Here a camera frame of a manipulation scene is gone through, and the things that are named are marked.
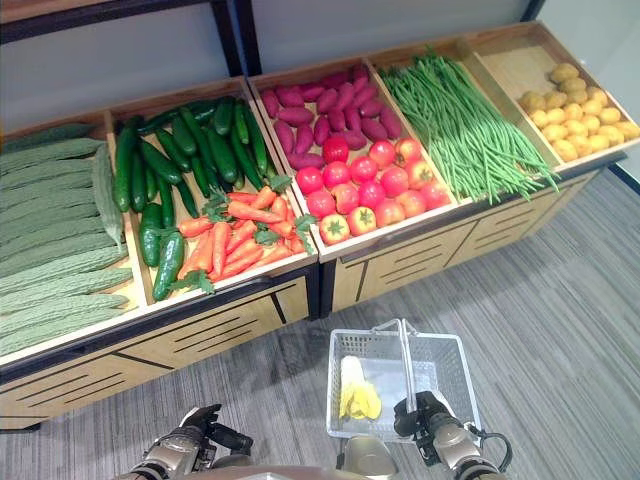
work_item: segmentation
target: yellow potato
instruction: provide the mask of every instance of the yellow potato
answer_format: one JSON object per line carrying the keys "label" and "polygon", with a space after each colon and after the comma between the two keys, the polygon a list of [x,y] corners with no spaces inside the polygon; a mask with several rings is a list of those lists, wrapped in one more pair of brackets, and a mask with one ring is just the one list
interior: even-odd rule
{"label": "yellow potato", "polygon": [[542,134],[550,142],[555,142],[566,137],[569,131],[564,125],[547,125],[542,129]]}
{"label": "yellow potato", "polygon": [[536,110],[530,115],[530,117],[531,121],[538,128],[544,128],[549,123],[549,120],[547,119],[547,113],[544,110]]}
{"label": "yellow potato", "polygon": [[600,119],[595,115],[585,115],[582,117],[582,123],[589,130],[589,135],[595,134],[600,128]]}
{"label": "yellow potato", "polygon": [[578,152],[571,142],[567,140],[556,140],[551,144],[560,158],[565,162],[572,162],[578,158]]}
{"label": "yellow potato", "polygon": [[587,82],[581,78],[570,78],[564,80],[559,86],[558,90],[561,92],[573,92],[574,90],[585,90],[587,88]]}
{"label": "yellow potato", "polygon": [[588,99],[586,90],[574,90],[567,93],[567,103],[579,103],[582,105]]}
{"label": "yellow potato", "polygon": [[613,125],[620,121],[620,110],[615,107],[603,108],[600,112],[600,123],[603,125]]}
{"label": "yellow potato", "polygon": [[564,123],[564,121],[566,120],[564,110],[562,110],[561,108],[552,108],[551,110],[548,110],[547,120],[549,123],[553,123],[556,125]]}
{"label": "yellow potato", "polygon": [[564,114],[567,120],[580,120],[582,118],[582,107],[577,103],[570,103],[564,107]]}
{"label": "yellow potato", "polygon": [[594,152],[599,152],[600,150],[606,150],[609,148],[609,139],[604,135],[591,135],[589,137],[589,143],[591,144],[591,149]]}
{"label": "yellow potato", "polygon": [[618,122],[615,127],[622,132],[627,141],[640,137],[640,127],[633,122]]}
{"label": "yellow potato", "polygon": [[604,135],[609,139],[609,146],[615,147],[624,143],[624,135],[613,125],[603,125],[598,129],[598,135]]}
{"label": "yellow potato", "polygon": [[582,135],[586,137],[589,134],[589,130],[579,120],[567,120],[564,122],[564,126],[567,127],[569,135]]}
{"label": "yellow potato", "polygon": [[552,82],[561,83],[570,78],[576,78],[578,75],[580,75],[580,72],[576,67],[570,63],[560,63],[549,74],[549,78]]}
{"label": "yellow potato", "polygon": [[597,100],[587,100],[582,104],[582,111],[585,115],[600,115],[602,104]]}
{"label": "yellow potato", "polygon": [[576,149],[576,152],[578,152],[578,157],[586,157],[593,151],[587,137],[582,137],[580,135],[569,135],[567,137],[567,141],[571,142],[571,145],[573,145],[573,147]]}
{"label": "yellow potato", "polygon": [[544,94],[544,101],[547,105],[547,110],[558,108],[567,101],[567,94],[562,92],[547,92]]}

